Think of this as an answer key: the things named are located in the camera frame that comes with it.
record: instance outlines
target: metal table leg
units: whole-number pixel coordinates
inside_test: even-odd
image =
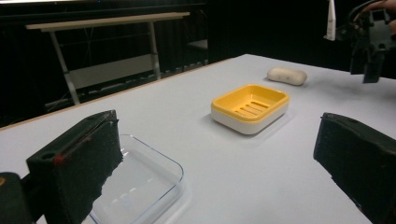
[[[61,64],[62,70],[64,72],[64,79],[66,80],[67,87],[69,88],[70,94],[72,96],[75,105],[79,105],[79,99],[76,92],[76,88],[70,78],[70,72],[67,69],[66,63],[64,61],[64,56],[62,55],[61,48],[59,47],[58,39],[56,38],[55,32],[49,32],[50,38],[52,40],[53,47],[55,47],[56,54],[58,55],[59,63]]]
[[[160,62],[158,60],[157,43],[155,41],[154,22],[148,22],[149,44],[151,47],[151,63],[157,79],[161,79]]]

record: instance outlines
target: table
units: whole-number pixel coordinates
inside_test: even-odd
[[[274,66],[302,69],[301,87],[266,79]],[[210,103],[248,83],[284,91],[283,117],[242,135],[210,117]],[[369,224],[313,159],[320,117],[331,112],[396,137],[396,80],[243,55],[4,128],[0,171],[28,173],[24,160],[81,119],[109,109],[129,133],[179,162],[186,191],[159,223]]]
[[[189,15],[190,12],[167,12],[167,13],[159,13],[159,14],[104,18],[104,19],[85,20],[85,21],[62,21],[62,22],[52,22],[52,23],[29,24],[26,25],[26,29],[28,30],[39,29],[41,30],[41,32],[49,32],[52,44],[55,47],[56,54],[58,56],[59,63],[61,64],[62,70],[64,72],[64,79],[72,96],[73,102],[75,105],[79,105],[80,102],[76,92],[75,84],[73,83],[72,78],[70,77],[70,71],[68,70],[66,66],[66,62],[64,61],[64,56],[62,55],[62,51],[59,46],[58,39],[56,38],[55,35],[56,31],[146,22],[148,24],[148,36],[149,36],[149,43],[151,48],[152,69],[154,70],[154,74],[157,76],[157,79],[160,79],[161,72],[160,72],[160,63],[158,60],[157,45],[155,40],[154,22],[177,20],[177,19],[182,19],[183,17]]]

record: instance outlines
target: yellow soap dish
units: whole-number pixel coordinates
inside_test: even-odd
[[[282,116],[288,105],[285,92],[248,84],[213,100],[211,116],[240,133],[254,134]]]

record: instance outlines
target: gripper pad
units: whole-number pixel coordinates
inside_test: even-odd
[[[122,161],[116,111],[92,115],[26,160],[49,224],[81,223]]]
[[[314,159],[373,223],[396,223],[396,140],[355,120],[324,113]]]

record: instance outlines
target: clear plastic container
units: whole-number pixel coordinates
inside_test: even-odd
[[[183,168],[131,135],[120,135],[123,161],[93,203],[95,223],[152,223],[184,189]]]

